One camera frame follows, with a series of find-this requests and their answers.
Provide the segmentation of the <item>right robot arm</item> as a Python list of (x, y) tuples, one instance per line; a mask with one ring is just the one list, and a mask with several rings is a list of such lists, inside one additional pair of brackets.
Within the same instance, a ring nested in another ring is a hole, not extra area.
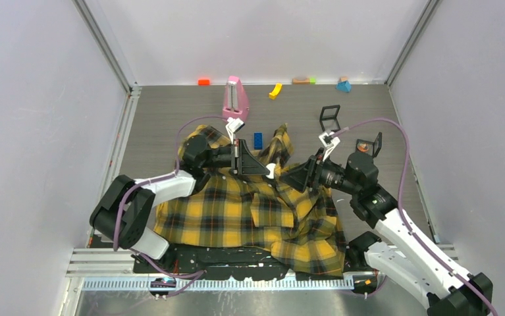
[(372, 156), (355, 152), (344, 166), (311, 156), (280, 179), (300, 192), (324, 186), (349, 194), (354, 213), (371, 227), (348, 244), (351, 266), (384, 273), (428, 315), (497, 315), (492, 281), (463, 268), (422, 233), (378, 175)]

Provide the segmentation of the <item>round white brooch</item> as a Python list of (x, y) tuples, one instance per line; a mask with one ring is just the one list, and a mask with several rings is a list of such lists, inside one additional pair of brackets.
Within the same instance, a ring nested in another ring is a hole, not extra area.
[(268, 173), (265, 175), (268, 179), (273, 180), (275, 178), (275, 163), (269, 163), (265, 165), (265, 168), (268, 170)]

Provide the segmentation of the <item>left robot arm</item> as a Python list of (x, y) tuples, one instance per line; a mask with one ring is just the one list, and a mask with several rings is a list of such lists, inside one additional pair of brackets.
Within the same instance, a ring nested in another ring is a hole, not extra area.
[(175, 256), (166, 239), (147, 227), (152, 209), (198, 193), (211, 178), (206, 169), (219, 168), (241, 176), (275, 176), (275, 164), (261, 163), (245, 140), (213, 148), (204, 135), (192, 136), (183, 144), (178, 172), (144, 180), (117, 176), (90, 215), (90, 226), (111, 239), (114, 246), (147, 255), (152, 267), (166, 273), (174, 267)]

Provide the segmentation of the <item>yellow plaid flannel shirt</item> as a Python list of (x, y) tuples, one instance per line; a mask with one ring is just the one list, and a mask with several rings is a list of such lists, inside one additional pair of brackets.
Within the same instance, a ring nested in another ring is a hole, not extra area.
[(342, 274), (346, 238), (328, 188), (299, 192), (228, 168), (209, 174), (200, 192), (157, 206), (156, 233), (172, 244), (260, 248), (296, 272)]

